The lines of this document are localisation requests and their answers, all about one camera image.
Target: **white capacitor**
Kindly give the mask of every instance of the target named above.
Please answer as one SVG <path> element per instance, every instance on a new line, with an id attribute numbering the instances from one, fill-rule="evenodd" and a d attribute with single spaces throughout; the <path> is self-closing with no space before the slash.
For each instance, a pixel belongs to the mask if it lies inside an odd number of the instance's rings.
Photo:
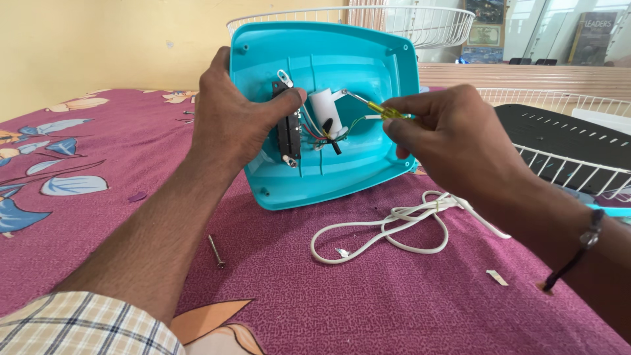
<path id="1" fill-rule="evenodd" d="M 309 94 L 309 102 L 314 110 L 315 119 L 320 124 L 320 127 L 329 119 L 333 119 L 333 124 L 329 130 L 331 138 L 336 138 L 338 135 L 343 134 L 342 122 L 339 120 L 338 109 L 335 107 L 335 100 L 344 96 L 342 90 L 331 93 L 331 88 L 318 90 Z"/>

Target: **yellow screwdriver handle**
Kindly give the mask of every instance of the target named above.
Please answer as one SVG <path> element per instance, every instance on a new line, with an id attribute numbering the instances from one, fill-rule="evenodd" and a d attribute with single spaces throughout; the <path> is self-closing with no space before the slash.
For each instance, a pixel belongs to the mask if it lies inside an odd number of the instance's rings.
<path id="1" fill-rule="evenodd" d="M 368 107 L 371 110 L 373 110 L 373 111 L 375 111 L 377 113 L 380 113 L 381 114 L 381 119 L 383 121 L 385 121 L 386 119 L 389 119 L 389 118 L 399 118 L 399 119 L 410 119 L 410 120 L 412 120 L 412 117 L 404 116 L 401 113 L 399 113 L 399 111 L 393 109 L 392 107 L 383 107 L 381 105 L 375 104 L 372 101 L 368 101 Z M 430 128 L 428 126 L 425 126 L 421 122 L 419 122 L 419 121 L 415 121 L 415 122 L 416 122 L 417 125 L 421 126 L 421 128 L 423 128 L 423 129 L 425 129 L 427 131 L 433 131 L 432 128 Z"/>

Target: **left hand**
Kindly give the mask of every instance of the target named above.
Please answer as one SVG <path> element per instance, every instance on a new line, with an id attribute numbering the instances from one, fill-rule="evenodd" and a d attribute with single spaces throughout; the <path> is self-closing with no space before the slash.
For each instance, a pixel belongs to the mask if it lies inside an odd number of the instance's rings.
<path id="1" fill-rule="evenodd" d="M 230 47 L 221 47 L 199 79 L 189 155 L 219 158 L 238 172 L 256 157 L 278 120 L 300 108 L 307 92 L 291 88 L 271 101 L 250 102 L 230 80 L 229 64 Z"/>

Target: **forearm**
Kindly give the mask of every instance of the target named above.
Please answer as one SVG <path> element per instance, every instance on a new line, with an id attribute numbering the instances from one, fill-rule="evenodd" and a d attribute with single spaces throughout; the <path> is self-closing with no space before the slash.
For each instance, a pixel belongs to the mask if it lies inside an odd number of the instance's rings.
<path id="1" fill-rule="evenodd" d="M 91 291 L 170 323 L 208 219 L 238 173 L 189 154 L 167 182 L 54 291 Z"/>
<path id="2" fill-rule="evenodd" d="M 558 271 L 581 247 L 591 209 L 538 178 L 480 200 L 480 212 L 511 234 L 552 270 Z M 563 280 L 627 342 L 631 342 L 631 233 L 605 217 L 599 241 Z M 547 275 L 541 275 L 541 281 Z"/>

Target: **yellow wall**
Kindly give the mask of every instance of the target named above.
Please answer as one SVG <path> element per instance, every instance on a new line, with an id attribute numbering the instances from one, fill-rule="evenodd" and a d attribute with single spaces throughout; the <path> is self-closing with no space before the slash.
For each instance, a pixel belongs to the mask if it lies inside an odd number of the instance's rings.
<path id="1" fill-rule="evenodd" d="M 21 0 L 0 5 L 0 122 L 99 88 L 197 89 L 232 18 L 347 0 Z M 173 47 L 167 47 L 167 41 Z"/>

